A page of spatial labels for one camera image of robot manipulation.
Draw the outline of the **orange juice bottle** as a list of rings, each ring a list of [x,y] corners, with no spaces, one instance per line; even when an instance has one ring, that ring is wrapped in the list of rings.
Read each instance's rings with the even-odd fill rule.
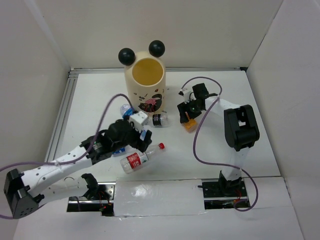
[[[188,122],[183,123],[183,126],[188,133],[191,133],[197,129],[198,123],[193,118],[190,118],[187,112],[185,114]]]

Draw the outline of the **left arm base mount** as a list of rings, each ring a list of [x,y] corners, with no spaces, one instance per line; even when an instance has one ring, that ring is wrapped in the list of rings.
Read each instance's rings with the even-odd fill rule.
[[[66,211],[68,213],[99,213],[104,217],[113,217],[115,182],[99,182],[100,191],[91,199],[70,197]]]

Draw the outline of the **red label red-cap bottle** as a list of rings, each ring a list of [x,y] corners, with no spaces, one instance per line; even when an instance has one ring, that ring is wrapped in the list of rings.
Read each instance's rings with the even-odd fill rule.
[[[126,174],[131,174],[150,162],[166,149],[164,143],[150,145],[145,152],[134,152],[120,160],[120,165]]]

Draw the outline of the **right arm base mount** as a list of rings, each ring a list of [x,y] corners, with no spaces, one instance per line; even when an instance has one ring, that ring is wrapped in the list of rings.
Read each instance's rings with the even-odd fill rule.
[[[217,179],[202,181],[197,187],[202,190],[205,210],[233,209],[235,203],[239,209],[251,206],[243,180],[238,188],[227,193],[222,192]]]

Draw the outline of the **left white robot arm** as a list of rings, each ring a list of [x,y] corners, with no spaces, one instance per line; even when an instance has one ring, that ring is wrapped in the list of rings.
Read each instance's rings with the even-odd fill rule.
[[[10,219],[24,218],[49,202],[69,197],[92,200],[102,191],[91,173],[71,175],[109,159],[121,148],[131,146],[140,152],[152,143],[152,132],[128,120],[118,119],[108,129],[82,141],[67,154],[34,169],[6,174],[3,192],[11,210]]]

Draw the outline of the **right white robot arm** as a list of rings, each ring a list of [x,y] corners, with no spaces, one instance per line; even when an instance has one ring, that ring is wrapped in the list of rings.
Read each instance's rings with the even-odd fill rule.
[[[219,173],[218,190],[223,196],[230,196],[240,189],[242,166],[249,149],[260,138],[252,106],[234,104],[217,93],[209,93],[204,83],[194,85],[191,90],[182,88],[179,95],[184,98],[177,105],[181,124],[190,124],[204,111],[223,118],[224,137],[232,153]]]

